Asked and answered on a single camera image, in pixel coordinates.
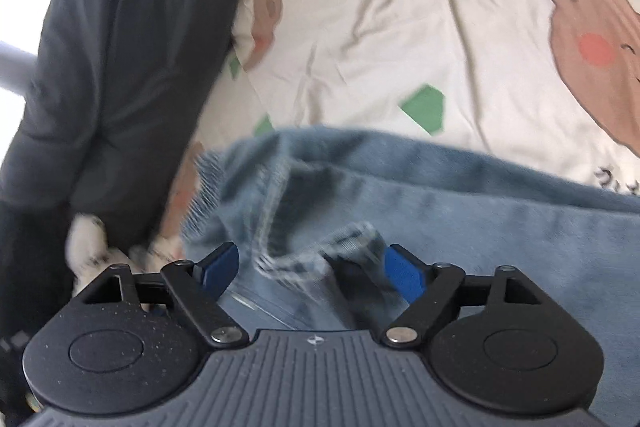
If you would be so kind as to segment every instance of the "denim fabric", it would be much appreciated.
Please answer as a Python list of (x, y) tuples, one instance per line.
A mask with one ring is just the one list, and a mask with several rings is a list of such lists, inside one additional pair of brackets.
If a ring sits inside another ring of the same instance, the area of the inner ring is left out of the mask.
[[(240, 273), (221, 303), (243, 326), (384, 327), (405, 306), (382, 275), (385, 243), (470, 274), (513, 264), (602, 345), (593, 412), (613, 426), (640, 418), (638, 198), (472, 152), (327, 128), (239, 142), (206, 153), (199, 169), (186, 253), (197, 261), (223, 241), (238, 245)], [(242, 317), (238, 302), (249, 306)]]

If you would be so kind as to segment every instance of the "cartoon bear print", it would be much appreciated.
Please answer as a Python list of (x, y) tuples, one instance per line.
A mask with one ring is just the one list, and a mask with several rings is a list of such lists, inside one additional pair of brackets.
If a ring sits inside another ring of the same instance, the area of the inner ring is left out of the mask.
[(552, 0), (562, 81), (617, 143), (640, 156), (640, 14), (628, 0)]

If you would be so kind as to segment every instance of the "pink cheek circle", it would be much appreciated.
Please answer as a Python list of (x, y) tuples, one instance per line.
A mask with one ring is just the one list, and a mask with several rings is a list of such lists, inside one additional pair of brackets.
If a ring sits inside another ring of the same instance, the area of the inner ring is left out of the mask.
[(603, 36), (597, 33), (585, 33), (578, 40), (580, 55), (591, 66), (603, 68), (609, 66), (616, 59), (613, 46)]

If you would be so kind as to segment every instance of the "mattress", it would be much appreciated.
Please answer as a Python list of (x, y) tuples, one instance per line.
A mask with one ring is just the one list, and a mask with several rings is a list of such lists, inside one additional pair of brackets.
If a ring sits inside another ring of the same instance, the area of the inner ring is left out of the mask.
[(195, 140), (372, 128), (640, 193), (640, 0), (240, 0)]

